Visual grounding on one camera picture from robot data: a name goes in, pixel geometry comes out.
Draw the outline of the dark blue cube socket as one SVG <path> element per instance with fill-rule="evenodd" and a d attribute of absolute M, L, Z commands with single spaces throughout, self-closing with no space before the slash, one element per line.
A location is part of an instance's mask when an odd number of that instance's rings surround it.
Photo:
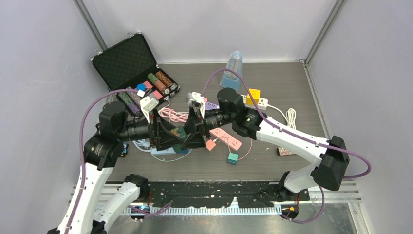
<path fill-rule="evenodd" d="M 182 149 L 180 145 L 173 146 L 173 150 L 176 154 L 187 154 L 189 149 Z"/>

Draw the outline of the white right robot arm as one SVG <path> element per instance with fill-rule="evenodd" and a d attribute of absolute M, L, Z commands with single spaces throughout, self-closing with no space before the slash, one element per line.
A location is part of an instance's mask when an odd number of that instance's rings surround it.
<path fill-rule="evenodd" d="M 287 171 L 279 181 L 278 194 L 291 200 L 298 192 L 320 186 L 338 191 L 349 165 L 349 156 L 342 138 L 331 139 L 312 136 L 288 127 L 267 116 L 260 109 L 246 107 L 243 98 L 232 88 L 223 88 L 217 94 L 219 108 L 205 110 L 204 97 L 191 92 L 186 96 L 189 115 L 182 132 L 174 130 L 171 123 L 156 123 L 160 140 L 156 147 L 204 148 L 211 131 L 231 124 L 238 135 L 272 143 L 290 150 L 310 164 L 297 171 Z"/>

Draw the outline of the yellow cube socket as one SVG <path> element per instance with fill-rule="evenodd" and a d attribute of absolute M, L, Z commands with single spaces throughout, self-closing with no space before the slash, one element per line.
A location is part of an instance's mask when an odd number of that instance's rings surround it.
<path fill-rule="evenodd" d="M 246 104 L 247 105 L 254 105 L 254 103 L 258 104 L 260 101 L 260 97 L 261 97 L 260 89 L 249 88 L 248 91 L 249 93 L 246 98 Z"/>

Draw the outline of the dark green cube socket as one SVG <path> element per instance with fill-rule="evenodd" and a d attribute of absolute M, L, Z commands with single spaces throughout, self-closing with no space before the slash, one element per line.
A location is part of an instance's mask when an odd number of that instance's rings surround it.
<path fill-rule="evenodd" d="M 183 126 L 177 126 L 171 130 L 171 133 L 175 136 L 179 137 L 182 140 L 187 139 L 187 134 L 183 128 Z"/>

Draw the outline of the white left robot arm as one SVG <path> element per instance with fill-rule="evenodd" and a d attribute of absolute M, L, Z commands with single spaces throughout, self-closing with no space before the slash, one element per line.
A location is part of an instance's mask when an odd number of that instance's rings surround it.
<path fill-rule="evenodd" d="M 96 133 L 86 142 L 79 137 L 81 170 L 69 208 L 50 234 L 106 234 L 123 211 L 134 201 L 143 202 L 150 194 L 148 179 L 137 174 L 127 176 L 120 189 L 97 209 L 101 192 L 124 152 L 123 143 L 150 137 L 151 123 L 158 116 L 156 108 L 143 104 L 147 119 L 127 122 L 125 105 L 106 104 L 99 115 Z"/>

